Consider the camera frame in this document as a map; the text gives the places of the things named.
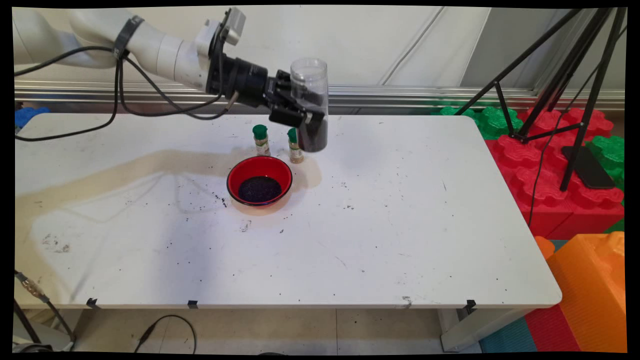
red bowl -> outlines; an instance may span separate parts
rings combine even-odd
[[[254,176],[267,176],[278,181],[282,192],[273,199],[265,202],[250,202],[243,200],[238,195],[240,184],[245,180]],[[282,160],[272,158],[271,156],[254,156],[252,158],[240,161],[227,176],[227,190],[229,195],[236,201],[249,206],[266,206],[282,199],[284,195],[291,189],[293,175],[291,169]]]

floor tile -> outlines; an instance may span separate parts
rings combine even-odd
[[[140,336],[171,310],[100,309],[83,313],[74,351],[133,352]],[[158,353],[167,323],[159,323],[138,352]]]
[[[435,310],[338,310],[338,355],[441,354]],[[465,352],[481,352],[479,345]]]
[[[336,354],[333,309],[199,309],[173,313],[193,324],[198,336],[197,354]],[[169,325],[160,352],[191,353],[189,326],[177,318],[166,320]]]

smartphone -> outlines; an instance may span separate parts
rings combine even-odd
[[[565,158],[571,157],[572,146],[564,146],[562,153]],[[580,146],[578,157],[575,160],[575,172],[578,174],[584,186],[589,189],[613,189],[616,184],[611,176],[602,168],[595,156],[586,146]]]

black seeds in bowl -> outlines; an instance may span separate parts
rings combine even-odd
[[[238,196],[247,202],[267,202],[278,197],[282,187],[278,181],[267,176],[254,176],[240,184]]]

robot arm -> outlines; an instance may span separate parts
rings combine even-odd
[[[13,63],[41,63],[84,46],[113,48],[121,30],[132,18],[134,14],[124,8],[69,10],[70,25],[74,32],[71,34],[53,29],[34,10],[14,9]],[[319,126],[323,121],[323,112],[306,109],[291,97],[291,77],[288,73],[279,70],[275,77],[269,77],[264,67],[230,58],[222,52],[225,42],[236,45],[242,35],[245,17],[237,8],[227,11],[222,23],[207,20],[194,41],[170,36],[138,19],[141,23],[129,38],[125,49],[136,57],[147,72],[208,94],[221,92],[227,99],[237,94],[237,102],[254,108],[266,106],[271,110],[270,121],[287,126],[300,127],[305,123],[304,128],[313,131],[316,128],[314,124]],[[222,70],[218,61],[220,56],[223,58]],[[60,63],[109,68],[116,65],[116,58],[104,51],[86,51],[69,56]],[[307,95],[305,100],[312,103],[321,101],[315,93],[302,93]],[[326,131],[313,131],[309,136],[321,137],[313,143],[323,145],[303,150],[320,151],[325,147]]]

